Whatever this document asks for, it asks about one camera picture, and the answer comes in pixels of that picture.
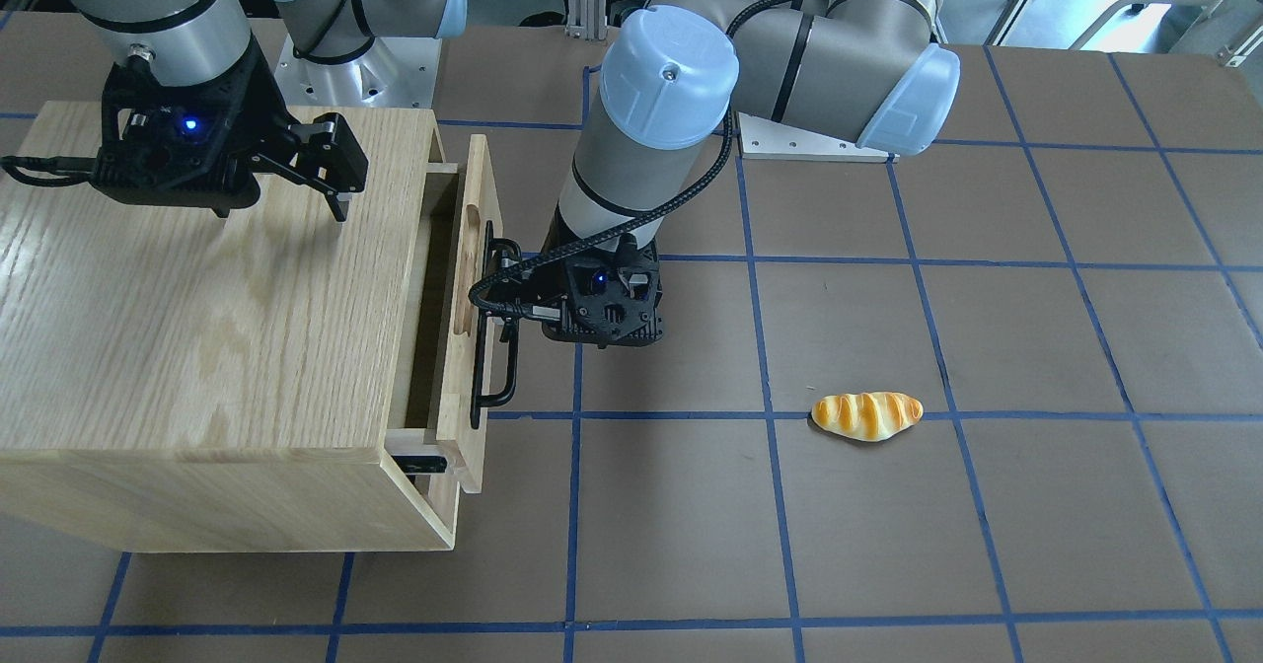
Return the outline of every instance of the blue grid lines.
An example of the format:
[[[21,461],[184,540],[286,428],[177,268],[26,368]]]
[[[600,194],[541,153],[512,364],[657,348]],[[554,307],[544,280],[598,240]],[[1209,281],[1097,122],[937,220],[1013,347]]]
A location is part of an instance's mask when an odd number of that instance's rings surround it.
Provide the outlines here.
[[[1220,619],[1263,621],[1263,609],[1216,609]],[[1014,612],[1018,624],[1063,624],[1100,621],[1205,620],[1201,609],[1132,609],[1096,611]],[[109,626],[0,626],[0,639],[86,638],[101,631],[109,638],[143,636],[365,636],[365,635],[460,635],[460,634],[562,634],[576,631],[701,631],[725,629],[858,629],[893,626],[980,626],[1004,624],[1003,614],[942,614],[911,616],[807,616],[764,619],[619,619],[592,621],[394,621],[375,624],[178,624]]]
[[[10,15],[5,15],[0,19],[0,29],[4,28],[5,21],[9,20]],[[1228,266],[1223,264],[1220,255],[1216,253],[1205,227],[1200,224],[1194,212],[1191,201],[1188,201],[1186,192],[1176,173],[1171,168],[1167,154],[1209,154],[1209,155],[1263,155],[1263,150],[1219,150],[1219,149],[1196,149],[1196,146],[1181,146],[1181,149],[1173,149],[1173,146],[1161,146],[1157,141],[1156,134],[1148,126],[1147,120],[1140,110],[1140,106],[1135,101],[1130,88],[1127,88],[1127,80],[1123,77],[1122,71],[1119,71],[1116,62],[1110,57],[1114,69],[1119,75],[1120,82],[1124,83],[1128,96],[1135,105],[1135,110],[1140,114],[1142,120],[1146,122],[1146,129],[1148,129],[1151,138],[1153,138],[1153,146],[1091,146],[1091,145],[1071,145],[1070,143],[1028,143],[1022,136],[1022,129],[1018,126],[1018,120],[1014,114],[1013,106],[1007,96],[1004,96],[1004,88],[1002,78],[991,61],[990,52],[986,53],[988,62],[991,64],[991,71],[995,77],[995,82],[1000,88],[1005,106],[1010,114],[1010,120],[1014,122],[1014,129],[1021,138],[1019,141],[971,141],[971,140],[941,140],[937,141],[940,145],[979,145],[979,146],[1022,146],[1026,150],[1027,158],[1031,163],[1031,169],[1036,174],[1037,183],[1039,184],[1041,192],[1043,192],[1043,198],[1046,201],[1046,207],[1052,217],[1055,227],[1058,232],[1058,239],[1062,241],[1063,250],[1066,253],[1066,261],[976,261],[975,259],[919,259],[916,255],[913,246],[911,230],[907,224],[904,215],[904,208],[902,198],[899,196],[898,181],[895,177],[895,168],[893,164],[887,164],[889,179],[892,183],[892,191],[895,196],[895,205],[898,215],[902,222],[904,240],[907,244],[908,259],[882,259],[882,258],[803,258],[803,255],[755,255],[753,246],[753,235],[750,227],[749,207],[746,205],[746,189],[744,168],[741,164],[740,155],[735,159],[736,173],[738,173],[738,187],[741,202],[741,217],[743,217],[743,230],[745,239],[745,254],[744,255],[663,255],[663,259],[668,261],[720,261],[720,263],[745,263],[748,264],[749,280],[750,280],[750,296],[754,312],[754,328],[755,328],[755,343],[759,354],[759,367],[760,379],[763,388],[763,412],[585,412],[582,409],[582,347],[580,345],[575,349],[575,362],[573,362],[573,404],[571,412],[496,412],[491,414],[493,419],[505,421],[505,419],[518,419],[519,417],[533,417],[534,419],[570,419],[572,424],[572,439],[571,439],[571,482],[570,482],[570,515],[568,515],[568,537],[567,537],[567,586],[566,586],[566,614],[562,621],[509,621],[509,623],[482,623],[482,621],[465,621],[465,623],[386,623],[386,624],[345,624],[342,621],[346,600],[350,588],[351,573],[354,568],[355,556],[347,553],[342,564],[342,577],[338,586],[337,601],[335,605],[335,615],[331,624],[312,624],[312,625],[177,625],[177,626],[160,626],[160,625],[114,625],[111,623],[114,616],[114,610],[117,605],[119,595],[124,585],[124,580],[128,573],[128,564],[130,563],[130,554],[123,553],[117,564],[115,578],[110,588],[110,595],[106,600],[105,609],[102,611],[101,623],[96,626],[0,626],[0,638],[37,638],[37,636],[92,636],[93,645],[88,658],[90,663],[100,659],[101,649],[104,642],[107,636],[157,636],[157,635],[203,635],[203,636],[216,636],[216,635],[309,635],[309,636],[328,636],[328,649],[327,658],[328,662],[335,662],[337,657],[338,640],[341,636],[347,635],[376,635],[376,634],[416,634],[416,635],[428,635],[428,634],[481,634],[481,633],[518,633],[518,634],[548,634],[548,635],[565,635],[565,653],[563,659],[567,663],[573,660],[573,636],[576,631],[625,631],[625,630],[638,630],[638,631],[655,631],[655,630],[709,630],[709,629],[788,629],[793,633],[794,639],[794,653],[796,659],[803,662],[806,659],[803,644],[802,644],[802,630],[803,629],[816,629],[816,628],[868,628],[868,626],[971,626],[971,625],[1005,625],[1010,644],[1013,645],[1013,653],[1015,660],[1022,660],[1021,644],[1017,636],[1017,624],[1050,624],[1050,623],[1067,623],[1067,621],[1143,621],[1143,620],[1209,620],[1214,628],[1216,642],[1220,645],[1220,650],[1224,655],[1225,662],[1231,660],[1231,655],[1228,652],[1226,643],[1224,640],[1223,631],[1219,626],[1219,619],[1235,619],[1235,620],[1263,620],[1263,610],[1259,609],[1230,609],[1219,610],[1212,606],[1206,595],[1204,582],[1201,581],[1196,563],[1194,562],[1192,554],[1187,547],[1183,533],[1181,532],[1180,523],[1175,517],[1171,503],[1167,498],[1166,489],[1162,484],[1161,475],[1157,471],[1153,457],[1149,453],[1149,447],[1146,441],[1140,422],[1146,421],[1209,421],[1209,422],[1249,422],[1263,424],[1263,414],[1176,414],[1176,413],[1137,413],[1127,397],[1125,386],[1122,383],[1122,376],[1118,374],[1118,367],[1114,365],[1113,356],[1109,354],[1109,343],[1105,341],[1104,331],[1101,330],[1099,321],[1095,316],[1095,309],[1092,308],[1091,299],[1087,297],[1086,288],[1082,284],[1079,272],[1081,269],[1092,270],[1153,270],[1153,272],[1206,272],[1206,273],[1223,273],[1224,279],[1228,282],[1229,288],[1233,292],[1234,298],[1238,301],[1238,307],[1240,308],[1243,316],[1254,336],[1259,340],[1258,326],[1253,322],[1253,318],[1247,312],[1244,304],[1240,302],[1240,296],[1236,293],[1235,285],[1231,283],[1231,273],[1263,273],[1263,266]],[[582,119],[587,119],[589,114],[589,97],[590,97],[590,75],[595,73],[599,68],[585,68],[582,78]],[[34,119],[34,114],[0,114],[0,119],[5,120],[30,120]],[[533,124],[533,122],[498,122],[498,120],[440,120],[440,124],[447,124],[447,126],[457,128],[503,128],[503,129],[542,129],[542,131],[576,131],[582,128],[582,124]],[[1176,183],[1181,198],[1185,201],[1186,208],[1192,215],[1199,231],[1202,232],[1202,239],[1207,248],[1211,250],[1212,259],[1215,264],[1079,264],[1074,260],[1071,254],[1068,241],[1066,241],[1063,232],[1061,232],[1060,224],[1057,224],[1057,217],[1055,208],[1051,205],[1051,200],[1045,191],[1042,178],[1039,178],[1038,168],[1034,164],[1031,149],[1066,149],[1066,150],[1103,150],[1103,152],[1159,152],[1162,159],[1164,160],[1168,172],[1171,173],[1172,181]],[[980,527],[983,528],[984,541],[988,547],[988,556],[991,563],[993,575],[995,577],[997,591],[1000,596],[1002,612],[1000,614],[980,614],[980,615],[942,615],[942,616],[849,616],[849,618],[802,618],[798,610],[797,601],[797,583],[793,572],[793,556],[789,546],[788,538],[788,524],[786,517],[784,505],[784,493],[781,482],[781,463],[779,455],[777,450],[775,438],[775,421],[791,421],[791,419],[806,419],[806,413],[798,412],[775,412],[773,410],[770,399],[770,376],[768,370],[767,360],[767,347],[764,342],[763,332],[763,320],[762,320],[762,303],[758,293],[758,264],[792,264],[792,263],[816,263],[816,264],[898,264],[899,266],[911,266],[919,290],[922,308],[927,320],[927,325],[931,332],[931,338],[935,347],[936,359],[938,361],[940,374],[942,376],[943,389],[947,398],[949,410],[947,412],[935,412],[927,413],[925,421],[930,422],[951,422],[956,429],[957,443],[961,448],[961,456],[965,461],[966,475],[970,481],[971,493],[975,501],[975,508],[978,510]],[[1068,269],[1074,272],[1077,280],[1079,288],[1081,290],[1085,307],[1090,313],[1094,328],[1096,330],[1098,338],[1101,342],[1101,347],[1106,354],[1106,359],[1110,362],[1110,367],[1114,371],[1114,378],[1118,383],[1119,393],[1124,399],[1127,412],[1123,413],[1087,413],[1087,412],[1074,412],[1074,413],[1056,413],[1056,412],[961,412],[959,410],[955,399],[951,393],[951,385],[947,375],[947,366],[941,351],[941,345],[938,342],[937,328],[933,320],[933,312],[930,306],[930,299],[927,290],[925,288],[925,282],[921,275],[921,266],[997,266],[997,268],[1024,268],[1024,269]],[[581,456],[581,427],[584,419],[655,419],[655,421],[690,421],[690,419],[748,419],[748,421],[763,421],[767,426],[768,433],[768,447],[772,466],[773,477],[773,491],[777,506],[777,519],[778,529],[782,544],[782,557],[786,573],[786,586],[787,595],[789,597],[789,611],[788,618],[767,618],[767,619],[688,619],[688,620],[619,620],[619,621],[582,621],[577,619],[576,614],[576,590],[577,590],[577,554],[578,554],[578,505],[580,505],[580,456]],[[973,457],[969,452],[969,445],[965,438],[962,422],[971,419],[1091,419],[1091,421],[1110,421],[1110,422],[1129,422],[1133,424],[1139,446],[1144,453],[1146,462],[1151,471],[1151,476],[1158,489],[1159,498],[1162,500],[1166,514],[1173,532],[1176,533],[1177,541],[1186,558],[1187,568],[1194,578],[1195,586],[1197,588],[1199,596],[1202,600],[1202,609],[1181,609],[1181,610],[1128,610],[1128,611],[1053,611],[1053,612],[1013,612],[1010,610],[1003,573],[1000,570],[1000,562],[995,552],[994,542],[991,542],[989,525],[986,523],[984,499],[981,489],[978,484],[978,476],[974,471]]]
[[[1009,119],[1013,122],[1014,131],[1018,134],[1018,140],[1026,143],[1026,134],[1022,131],[1022,124],[1018,120],[1018,115],[1017,115],[1017,111],[1014,110],[1013,101],[1010,100],[1010,97],[1008,96],[1008,92],[1005,91],[1004,80],[1000,78],[1000,71],[997,68],[995,59],[991,56],[990,48],[984,47],[983,48],[983,53],[986,57],[986,64],[990,66],[993,78],[995,80],[995,86],[997,86],[997,88],[1000,92],[1002,100],[1004,101],[1004,109],[1008,111]],[[1113,57],[1110,57],[1110,64],[1114,64],[1115,73],[1119,75],[1120,82],[1123,82],[1124,86],[1125,86],[1127,82],[1122,77],[1122,71],[1118,69],[1118,64],[1116,64],[1116,62],[1114,62]],[[1138,114],[1140,112],[1140,109],[1139,109],[1138,105],[1135,106],[1135,110],[1138,111]],[[1151,131],[1151,138],[1153,138],[1154,146],[1158,146],[1157,145],[1157,138],[1153,136],[1152,131]],[[1133,429],[1133,432],[1135,434],[1137,443],[1140,447],[1142,455],[1143,455],[1146,465],[1147,465],[1147,467],[1149,470],[1149,475],[1151,475],[1151,477],[1153,480],[1154,487],[1157,489],[1157,494],[1158,494],[1158,498],[1159,498],[1159,500],[1162,503],[1163,510],[1166,511],[1167,520],[1171,524],[1172,533],[1175,534],[1176,541],[1177,541],[1177,543],[1180,546],[1181,553],[1183,554],[1185,564],[1187,566],[1187,570],[1188,570],[1188,576],[1192,580],[1194,587],[1197,590],[1197,597],[1201,600],[1201,605],[1202,605],[1202,610],[1205,612],[1205,618],[1209,619],[1209,621],[1210,621],[1210,625],[1211,625],[1214,635],[1215,635],[1215,642],[1219,645],[1219,650],[1220,650],[1220,654],[1224,658],[1224,662],[1225,663],[1233,663],[1231,650],[1228,649],[1228,642],[1224,638],[1223,628],[1219,626],[1219,619],[1215,615],[1214,607],[1212,607],[1212,605],[1210,602],[1210,597],[1206,594],[1205,583],[1201,580],[1201,575],[1200,575],[1200,572],[1197,570],[1196,562],[1194,561],[1192,552],[1188,549],[1188,543],[1187,543],[1187,541],[1186,541],[1186,538],[1183,535],[1183,530],[1180,527],[1180,520],[1176,518],[1175,510],[1171,506],[1171,500],[1170,500],[1170,498],[1167,495],[1166,485],[1163,484],[1162,476],[1158,472],[1157,465],[1153,461],[1153,456],[1149,452],[1149,446],[1148,446],[1148,442],[1147,442],[1147,439],[1144,437],[1144,429],[1140,426],[1139,417],[1135,415],[1135,408],[1132,404],[1132,398],[1127,393],[1127,385],[1123,384],[1123,375],[1122,375],[1122,373],[1119,373],[1118,361],[1114,360],[1114,354],[1110,350],[1109,338],[1105,337],[1105,331],[1104,331],[1104,328],[1100,325],[1100,320],[1099,320],[1099,317],[1096,314],[1096,308],[1092,306],[1091,296],[1087,294],[1087,287],[1086,287],[1086,284],[1085,284],[1085,282],[1082,279],[1081,273],[1079,272],[1077,264],[1075,263],[1075,255],[1074,255],[1072,250],[1070,249],[1070,241],[1066,239],[1065,231],[1062,231],[1060,218],[1057,218],[1057,212],[1056,212],[1056,210],[1053,208],[1053,205],[1052,205],[1052,198],[1048,194],[1047,187],[1043,183],[1043,177],[1039,173],[1038,164],[1034,160],[1034,155],[1032,154],[1031,148],[1029,146],[1024,146],[1024,153],[1027,155],[1027,163],[1031,165],[1031,173],[1034,174],[1034,181],[1036,181],[1036,183],[1037,183],[1037,186],[1039,188],[1039,194],[1043,197],[1045,205],[1046,205],[1046,207],[1048,210],[1048,217],[1051,217],[1053,227],[1055,227],[1055,230],[1057,232],[1057,239],[1061,241],[1062,250],[1065,250],[1066,261],[1070,264],[1070,270],[1071,270],[1072,275],[1075,277],[1075,282],[1076,282],[1076,284],[1079,287],[1080,296],[1082,296],[1084,308],[1086,308],[1086,311],[1087,311],[1087,317],[1091,320],[1092,330],[1096,331],[1096,338],[1098,338],[1098,341],[1101,345],[1101,351],[1104,352],[1106,362],[1109,362],[1110,373],[1114,375],[1114,381],[1118,385],[1119,397],[1123,398],[1123,405],[1127,408],[1127,412],[1132,415],[1132,419],[1130,419],[1132,421],[1132,429]]]
[[[575,394],[572,412],[570,415],[570,515],[566,534],[566,623],[565,644],[562,649],[563,663],[573,663],[575,659],[575,618],[576,599],[578,592],[578,486],[580,486],[580,461],[584,434],[584,346],[575,345]]]
[[[745,237],[746,272],[750,278],[750,303],[754,311],[754,345],[759,354],[759,381],[763,391],[763,418],[768,431],[768,458],[772,465],[772,494],[777,506],[777,530],[781,537],[781,561],[784,567],[786,595],[789,600],[789,623],[793,633],[793,652],[797,663],[806,663],[807,653],[802,642],[798,612],[798,582],[794,578],[793,551],[789,544],[789,524],[786,517],[784,484],[781,480],[781,452],[777,448],[777,423],[772,408],[772,376],[768,371],[768,350],[763,333],[763,304],[759,299],[759,278],[754,265],[754,235],[750,224],[750,205],[745,194],[745,165],[740,152],[735,158],[736,189],[741,201],[741,231]]]
[[[938,362],[938,376],[943,385],[943,397],[947,398],[947,408],[951,412],[956,412],[956,397],[952,394],[951,389],[951,376],[947,374],[947,361],[943,357],[942,342],[938,340],[938,326],[935,322],[933,308],[930,307],[930,294],[926,290],[925,277],[921,274],[921,266],[916,263],[917,249],[912,241],[912,227],[908,224],[908,215],[904,212],[903,197],[899,192],[899,181],[894,173],[894,163],[887,163],[887,177],[890,181],[890,192],[894,196],[894,207],[899,215],[899,226],[903,230],[903,241],[907,245],[908,255],[913,260],[912,274],[917,282],[917,293],[921,296],[921,309],[925,312],[926,326],[930,331],[930,342],[933,345],[935,360]],[[961,421],[952,419],[952,428],[956,432],[956,445],[960,447],[961,458],[965,461],[965,475],[969,479],[970,495],[974,500],[974,510],[978,514],[978,523],[983,533],[983,543],[986,546],[986,558],[991,564],[991,577],[995,580],[995,595],[1000,602],[1000,612],[1004,621],[1004,628],[1009,635],[1009,647],[1013,649],[1013,659],[1015,663],[1023,663],[1024,657],[1022,654],[1022,642],[1018,638],[1017,624],[1013,619],[1013,607],[1009,604],[1008,587],[1004,586],[1004,572],[1000,568],[1000,557],[995,551],[995,541],[991,537],[991,524],[986,519],[986,505],[983,500],[983,487],[978,482],[978,472],[974,469],[974,457],[969,451],[969,439],[965,438],[965,426]]]
[[[333,626],[328,634],[328,648],[325,649],[325,663],[337,660],[337,645],[342,619],[346,616],[346,597],[351,592],[351,572],[355,568],[355,553],[342,556],[342,576],[337,582],[337,601],[333,604]]]
[[[1249,309],[1245,308],[1245,303],[1242,299],[1240,290],[1236,290],[1236,282],[1233,282],[1233,277],[1230,275],[1230,273],[1224,270],[1224,261],[1223,259],[1220,259],[1219,250],[1215,249],[1214,241],[1210,240],[1210,232],[1206,231],[1205,224],[1201,221],[1201,217],[1199,217],[1197,211],[1194,208],[1192,201],[1188,198],[1188,193],[1185,191],[1183,183],[1180,181],[1180,174],[1177,174],[1176,169],[1172,167],[1167,152],[1163,149],[1162,143],[1158,141],[1158,136],[1153,131],[1153,126],[1151,126],[1149,124],[1149,117],[1147,117],[1144,110],[1140,109],[1140,102],[1135,100],[1135,93],[1132,92],[1132,87],[1127,83],[1127,78],[1123,75],[1123,69],[1119,68],[1118,59],[1115,59],[1113,53],[1109,53],[1109,62],[1110,66],[1113,66],[1114,68],[1114,75],[1116,75],[1119,83],[1123,83],[1123,91],[1127,92],[1128,100],[1132,101],[1132,106],[1135,109],[1135,114],[1139,115],[1140,124],[1144,126],[1144,133],[1149,134],[1149,140],[1153,141],[1154,150],[1157,150],[1159,158],[1162,158],[1162,164],[1167,169],[1167,173],[1171,177],[1171,182],[1175,184],[1176,191],[1180,194],[1180,200],[1183,202],[1185,208],[1188,211],[1194,226],[1197,227],[1197,232],[1199,235],[1201,235],[1201,240],[1205,241],[1206,250],[1210,251],[1210,258],[1212,258],[1216,266],[1219,266],[1224,282],[1225,284],[1228,284],[1228,290],[1229,293],[1233,294],[1233,301],[1236,302],[1236,308],[1242,312],[1242,317],[1245,318],[1245,325],[1249,326],[1250,332],[1254,333],[1254,342],[1259,345],[1259,349],[1263,349],[1263,335],[1259,335],[1259,327],[1257,322],[1254,322],[1254,317],[1252,317]]]
[[[101,659],[105,636],[109,635],[110,623],[114,620],[114,609],[119,605],[119,596],[123,594],[123,580],[126,578],[130,564],[130,552],[124,552],[119,556],[119,564],[114,570],[114,583],[110,585],[110,594],[105,597],[105,609],[101,611],[101,625],[97,626],[96,635],[92,638],[92,649],[88,650],[87,663],[97,663]]]

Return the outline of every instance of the drawer handle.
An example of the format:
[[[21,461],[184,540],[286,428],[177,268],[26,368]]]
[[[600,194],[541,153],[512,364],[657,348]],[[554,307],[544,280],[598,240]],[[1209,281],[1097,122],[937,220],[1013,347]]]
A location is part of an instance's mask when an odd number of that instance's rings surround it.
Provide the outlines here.
[[[485,275],[495,273],[500,266],[501,258],[512,261],[520,261],[522,249],[517,241],[508,239],[494,239],[495,227],[486,224],[485,250],[482,253],[486,265]],[[518,321],[508,318],[504,321],[504,330],[500,331],[500,342],[509,345],[509,364],[504,376],[504,389],[495,394],[482,394],[482,371],[486,357],[486,333],[490,330],[491,313],[479,312],[477,338],[474,345],[474,394],[470,405],[470,428],[477,429],[482,426],[482,408],[504,407],[513,399],[518,390]]]

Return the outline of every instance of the fake bread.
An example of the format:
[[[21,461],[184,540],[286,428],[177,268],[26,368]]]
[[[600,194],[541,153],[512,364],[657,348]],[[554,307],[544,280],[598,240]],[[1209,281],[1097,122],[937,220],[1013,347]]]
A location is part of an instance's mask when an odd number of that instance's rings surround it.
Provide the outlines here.
[[[811,417],[820,428],[856,441],[885,441],[916,424],[921,403],[897,391],[836,394],[816,403]]]

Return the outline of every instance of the cabinet top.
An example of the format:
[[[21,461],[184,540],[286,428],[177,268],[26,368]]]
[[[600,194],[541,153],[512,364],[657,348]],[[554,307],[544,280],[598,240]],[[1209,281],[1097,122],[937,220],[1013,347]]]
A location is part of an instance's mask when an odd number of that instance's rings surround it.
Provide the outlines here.
[[[370,159],[346,224],[270,174],[229,218],[0,183],[0,461],[376,456],[434,119],[337,110]],[[99,143],[95,102],[54,101],[21,154]]]

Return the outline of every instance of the wooden cabinet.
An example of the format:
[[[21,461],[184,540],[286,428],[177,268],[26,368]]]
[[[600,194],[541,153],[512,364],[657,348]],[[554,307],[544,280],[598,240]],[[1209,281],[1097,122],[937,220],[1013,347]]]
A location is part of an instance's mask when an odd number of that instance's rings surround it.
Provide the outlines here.
[[[270,177],[229,218],[0,183],[0,510],[133,552],[455,546],[486,140],[448,164],[428,110],[337,110],[370,159],[346,224]],[[49,102],[21,154],[93,155],[99,124]]]

